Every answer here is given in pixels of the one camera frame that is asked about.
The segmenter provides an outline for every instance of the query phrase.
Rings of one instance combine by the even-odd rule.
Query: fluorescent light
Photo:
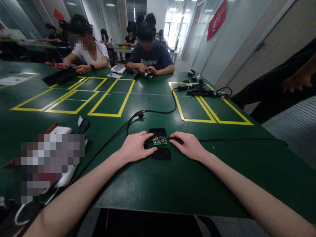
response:
[[[76,6],[77,4],[75,3],[72,3],[72,2],[66,2],[68,5],[71,5],[71,6]]]

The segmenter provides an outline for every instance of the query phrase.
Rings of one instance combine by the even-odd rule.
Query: person's hand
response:
[[[312,87],[309,77],[298,77],[293,75],[281,83],[282,91],[293,93],[294,90],[302,91],[304,87]]]
[[[120,159],[122,159],[124,164],[137,161],[151,155],[158,148],[152,147],[145,150],[144,142],[153,135],[153,133],[147,134],[146,131],[142,131],[133,135],[128,135],[121,149],[119,149],[116,154],[119,156]]]
[[[170,137],[177,137],[183,141],[183,145],[181,145],[175,140],[169,140],[171,144],[173,144],[176,148],[179,149],[179,151],[181,151],[181,153],[183,153],[190,159],[197,160],[203,163],[208,157],[214,156],[204,149],[204,147],[193,134],[175,132],[171,134]]]
[[[58,63],[58,64],[55,64],[55,65],[57,65],[57,68],[58,68],[59,70],[64,70],[64,69],[67,69],[67,68],[70,67],[69,65],[67,65],[67,64],[65,64],[65,63]]]
[[[145,64],[138,64],[138,69],[141,73],[145,73],[148,67]]]
[[[79,65],[79,66],[75,66],[73,68],[76,69],[76,72],[79,74],[85,74],[85,73],[91,71],[90,65]]]
[[[158,71],[153,66],[148,66],[147,70],[150,70],[150,72],[153,72],[154,75],[158,75]]]

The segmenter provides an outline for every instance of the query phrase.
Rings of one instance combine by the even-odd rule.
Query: green workbench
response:
[[[20,142],[32,141],[33,135],[43,133],[55,122],[77,132],[81,115],[90,120],[91,127],[86,132],[86,157],[78,165],[75,175],[135,112],[174,108],[171,86],[177,87],[181,84],[176,82],[188,79],[187,73],[175,72],[151,80],[142,76],[133,81],[132,75],[127,73],[122,77],[125,80],[105,80],[110,73],[107,68],[50,88],[41,78],[54,73],[56,69],[53,67],[35,63],[0,64],[9,71],[40,73],[16,86],[0,86],[0,165],[14,158],[15,152],[19,152]],[[185,91],[175,90],[175,93],[181,109],[171,114],[147,113],[144,119],[131,124],[129,133],[165,128],[167,135],[182,131],[193,133],[198,139],[273,138],[232,102],[195,98],[187,96]],[[118,150],[124,140],[123,129],[84,174]],[[284,144],[278,141],[213,141],[202,144],[308,221],[316,223],[316,171]],[[206,167],[185,157],[170,143],[164,147],[171,150],[170,161],[146,158],[126,165],[105,185],[94,205],[250,218],[237,198]],[[14,169],[1,168],[0,178],[1,196],[14,183]]]

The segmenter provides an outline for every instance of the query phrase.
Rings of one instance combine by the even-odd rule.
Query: red sign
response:
[[[200,18],[200,10],[198,11],[197,17],[195,18],[195,25],[197,24],[199,18]]]
[[[59,11],[57,11],[57,9],[55,9],[54,17],[55,17],[57,20],[64,20],[64,16],[63,16]]]
[[[213,34],[215,34],[218,28],[220,28],[220,26],[225,21],[226,10],[227,10],[227,0],[224,0],[220,8],[217,10],[214,17],[212,18],[212,20],[210,21],[208,25],[207,42],[210,40]]]

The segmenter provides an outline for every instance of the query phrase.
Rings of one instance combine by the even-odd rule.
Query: navy t-shirt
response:
[[[157,41],[151,51],[145,51],[138,43],[133,49],[132,56],[128,62],[153,66],[156,70],[164,69],[173,64],[166,46]]]

